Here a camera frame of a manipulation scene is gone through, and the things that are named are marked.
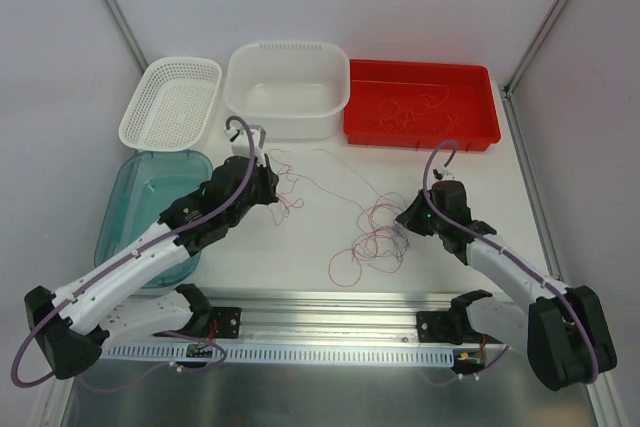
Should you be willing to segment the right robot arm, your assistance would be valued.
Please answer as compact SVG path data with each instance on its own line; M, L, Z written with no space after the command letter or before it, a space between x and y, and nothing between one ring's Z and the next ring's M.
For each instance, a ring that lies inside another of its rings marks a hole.
M446 252L510 299L503 303L482 289L459 295L445 311L418 314L423 335L454 345L486 335L524 355L552 391L592 383L617 366L597 293L544 276L512 252L493 227L473 219L461 182L421 189L395 221L409 232L439 238Z

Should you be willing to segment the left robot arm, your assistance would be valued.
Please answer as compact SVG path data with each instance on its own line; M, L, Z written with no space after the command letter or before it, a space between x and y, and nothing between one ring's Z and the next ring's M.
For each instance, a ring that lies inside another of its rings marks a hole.
M210 180L175 200L137 240L85 276L25 295L30 329L59 379L75 377L102 353L149 335L205 338L218 320L192 283L127 307L122 301L172 267L222 240L256 205L277 202L278 175L265 154L232 156Z

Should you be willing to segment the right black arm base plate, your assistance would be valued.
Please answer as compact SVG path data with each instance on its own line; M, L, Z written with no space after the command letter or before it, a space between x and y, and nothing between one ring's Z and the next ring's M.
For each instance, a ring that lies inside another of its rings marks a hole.
M415 319L420 343L463 343L460 327L448 311L418 311Z

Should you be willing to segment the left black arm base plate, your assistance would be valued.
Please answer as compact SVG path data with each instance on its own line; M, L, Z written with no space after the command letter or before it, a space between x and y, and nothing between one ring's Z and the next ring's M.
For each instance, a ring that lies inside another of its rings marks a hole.
M213 307L209 319L211 339L238 339L242 309L239 307Z

